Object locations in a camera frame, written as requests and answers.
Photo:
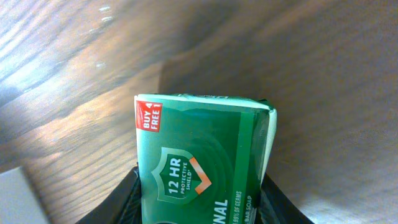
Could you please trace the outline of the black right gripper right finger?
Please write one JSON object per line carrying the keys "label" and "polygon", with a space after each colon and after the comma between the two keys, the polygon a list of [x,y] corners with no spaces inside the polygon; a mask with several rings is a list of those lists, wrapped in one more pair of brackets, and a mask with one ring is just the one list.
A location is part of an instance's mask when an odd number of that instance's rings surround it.
{"label": "black right gripper right finger", "polygon": [[261,184],[255,224],[314,224],[267,175]]}

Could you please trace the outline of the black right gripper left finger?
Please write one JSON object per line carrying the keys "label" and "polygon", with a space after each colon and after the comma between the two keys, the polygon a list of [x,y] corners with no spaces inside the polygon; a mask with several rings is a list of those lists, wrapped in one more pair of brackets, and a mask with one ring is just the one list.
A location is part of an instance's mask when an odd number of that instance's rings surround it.
{"label": "black right gripper left finger", "polygon": [[142,223],[141,181],[138,166],[91,212],[76,224]]}

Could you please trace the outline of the green Dettol soap bar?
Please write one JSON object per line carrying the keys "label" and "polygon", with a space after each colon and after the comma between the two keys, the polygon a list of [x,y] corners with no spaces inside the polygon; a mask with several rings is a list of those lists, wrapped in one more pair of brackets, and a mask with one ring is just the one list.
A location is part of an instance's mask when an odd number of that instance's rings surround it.
{"label": "green Dettol soap bar", "polygon": [[254,223],[276,131],[267,101],[134,99],[144,223]]}

